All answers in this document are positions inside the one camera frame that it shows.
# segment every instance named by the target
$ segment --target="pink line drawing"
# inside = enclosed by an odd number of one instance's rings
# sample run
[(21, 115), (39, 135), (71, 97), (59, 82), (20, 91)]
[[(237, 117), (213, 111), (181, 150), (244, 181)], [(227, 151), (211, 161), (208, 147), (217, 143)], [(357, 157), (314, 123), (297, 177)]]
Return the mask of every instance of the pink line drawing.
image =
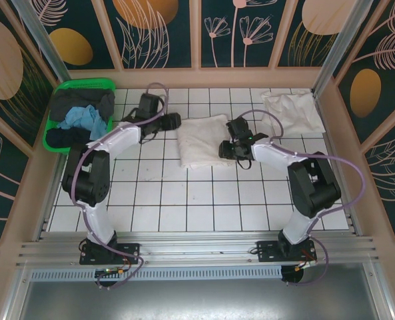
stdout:
[(218, 63), (216, 62), (215, 48), (213, 44), (213, 39), (217, 37), (223, 37), (225, 35), (230, 34), (230, 28), (228, 28), (228, 23), (225, 21), (225, 17), (223, 18), (214, 18), (213, 21), (211, 18), (206, 18), (204, 20), (204, 26), (208, 31), (210, 42), (212, 44), (212, 55), (213, 61), (215, 63), (215, 67), (218, 67)]

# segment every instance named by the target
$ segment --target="blue cloth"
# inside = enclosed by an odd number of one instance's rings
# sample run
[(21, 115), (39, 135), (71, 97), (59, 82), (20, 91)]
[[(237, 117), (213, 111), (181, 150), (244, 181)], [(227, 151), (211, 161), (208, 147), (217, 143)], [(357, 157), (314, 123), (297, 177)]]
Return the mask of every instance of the blue cloth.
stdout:
[(90, 140), (97, 140), (107, 133), (107, 124), (92, 105), (71, 108), (65, 120), (57, 125), (57, 128), (64, 130), (72, 127), (89, 130)]

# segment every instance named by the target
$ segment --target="gray cloth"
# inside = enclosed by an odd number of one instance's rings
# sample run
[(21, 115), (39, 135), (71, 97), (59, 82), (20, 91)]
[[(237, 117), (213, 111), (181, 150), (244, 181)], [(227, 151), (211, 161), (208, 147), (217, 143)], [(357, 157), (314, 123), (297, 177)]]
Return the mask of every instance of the gray cloth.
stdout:
[(49, 101), (49, 118), (62, 122), (73, 107), (93, 105), (108, 122), (115, 111), (115, 94), (110, 89), (59, 89)]

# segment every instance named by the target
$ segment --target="folded white towel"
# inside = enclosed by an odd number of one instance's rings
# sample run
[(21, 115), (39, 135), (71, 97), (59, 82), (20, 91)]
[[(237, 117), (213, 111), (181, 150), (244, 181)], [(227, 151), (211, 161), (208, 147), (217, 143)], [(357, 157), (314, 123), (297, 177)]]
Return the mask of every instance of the folded white towel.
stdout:
[(234, 160), (218, 156), (219, 145), (229, 140), (226, 115), (186, 119), (178, 128), (178, 146), (181, 167), (195, 169), (212, 165), (232, 165)]
[[(282, 123), (285, 137), (303, 133), (325, 132), (311, 93), (272, 95), (271, 92), (266, 92), (261, 97), (267, 111), (275, 115)], [(269, 126), (270, 132), (268, 134), (270, 136), (280, 134), (277, 121), (269, 115), (262, 117), (262, 123)]]

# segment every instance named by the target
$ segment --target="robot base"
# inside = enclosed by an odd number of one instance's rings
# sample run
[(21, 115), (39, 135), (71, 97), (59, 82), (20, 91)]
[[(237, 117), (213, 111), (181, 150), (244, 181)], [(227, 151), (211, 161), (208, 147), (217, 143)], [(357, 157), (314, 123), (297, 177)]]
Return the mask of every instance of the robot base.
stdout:
[[(122, 251), (124, 253), (128, 253), (130, 255), (139, 255), (139, 243), (117, 243), (115, 241), (116, 239), (113, 239), (108, 243), (107, 245), (109, 247), (112, 247), (113, 249)], [(112, 251), (109, 251), (102, 247), (101, 245), (98, 245), (88, 239), (85, 239), (86, 241), (81, 249), (81, 255), (79, 259), (79, 264), (80, 265), (124, 265), (124, 257), (121, 255), (117, 255), (113, 253)], [(136, 265), (138, 264), (138, 259), (137, 258), (129, 258), (128, 261), (131, 263), (131, 265)]]

